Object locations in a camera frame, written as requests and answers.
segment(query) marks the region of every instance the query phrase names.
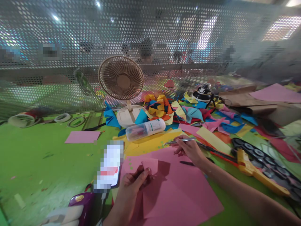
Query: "desk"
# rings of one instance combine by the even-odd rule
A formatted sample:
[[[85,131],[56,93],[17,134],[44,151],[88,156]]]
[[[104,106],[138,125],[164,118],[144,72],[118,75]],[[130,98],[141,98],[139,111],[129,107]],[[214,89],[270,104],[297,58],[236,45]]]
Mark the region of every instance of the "desk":
[[[0,126],[0,205],[7,219],[11,220],[12,226],[37,225],[52,210],[67,207],[71,197],[83,192],[86,185],[96,175],[100,158],[103,156],[101,148],[107,144],[107,140],[111,140],[119,132],[118,128],[103,126],[99,131],[105,130],[105,132],[100,135],[98,145],[65,144],[71,131],[79,131],[82,128],[82,126],[66,128],[66,125],[66,122],[37,124],[26,129],[8,124]],[[255,137],[251,132],[244,136],[244,140],[260,149],[262,149],[261,143],[266,142]],[[272,148],[270,151],[292,173],[301,178],[301,164],[283,160],[283,157]],[[255,178],[243,175],[233,165],[218,157],[212,156],[212,159],[237,179],[291,210],[281,197],[272,193]],[[210,178],[208,181],[225,210],[202,225],[255,225],[255,222],[232,197]],[[21,209],[14,199],[17,193],[26,203],[24,209]],[[106,205],[110,205],[111,200],[110,194]]]

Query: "fan grille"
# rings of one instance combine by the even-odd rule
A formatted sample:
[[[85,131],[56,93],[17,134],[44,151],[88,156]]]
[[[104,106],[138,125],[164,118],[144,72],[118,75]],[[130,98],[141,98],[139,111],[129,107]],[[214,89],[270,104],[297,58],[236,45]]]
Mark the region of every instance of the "fan grille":
[[[104,91],[118,100],[135,98],[144,84],[141,68],[124,56],[107,58],[99,67],[98,79]]]

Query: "glue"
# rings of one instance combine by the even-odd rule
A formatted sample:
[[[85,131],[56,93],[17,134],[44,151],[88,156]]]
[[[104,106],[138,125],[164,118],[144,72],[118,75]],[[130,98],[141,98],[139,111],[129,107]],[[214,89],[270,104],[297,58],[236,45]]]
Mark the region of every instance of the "glue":
[[[165,130],[165,127],[166,125],[163,119],[156,119],[128,127],[125,130],[125,134],[128,141],[135,141],[162,132]]]

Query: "fan stand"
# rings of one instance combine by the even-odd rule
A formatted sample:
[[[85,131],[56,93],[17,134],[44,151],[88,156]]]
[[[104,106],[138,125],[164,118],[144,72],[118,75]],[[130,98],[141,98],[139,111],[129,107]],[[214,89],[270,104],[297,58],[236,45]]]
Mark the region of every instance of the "fan stand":
[[[117,120],[119,125],[121,125],[123,128],[127,128],[130,126],[134,126],[136,118],[138,117],[140,110],[143,109],[145,111],[145,108],[140,106],[140,105],[128,105],[127,101],[127,106],[120,109],[117,113]]]

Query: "perforated metal screen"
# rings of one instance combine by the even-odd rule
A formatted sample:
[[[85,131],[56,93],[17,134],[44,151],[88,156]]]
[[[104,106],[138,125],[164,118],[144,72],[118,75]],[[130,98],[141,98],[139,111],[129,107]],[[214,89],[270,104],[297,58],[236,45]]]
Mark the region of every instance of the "perforated metal screen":
[[[105,96],[104,59],[139,63],[145,94],[173,98],[201,83],[216,90],[298,78],[299,9],[242,1],[0,0],[0,119],[39,109],[83,112],[125,102]],[[80,88],[73,71],[89,81]]]

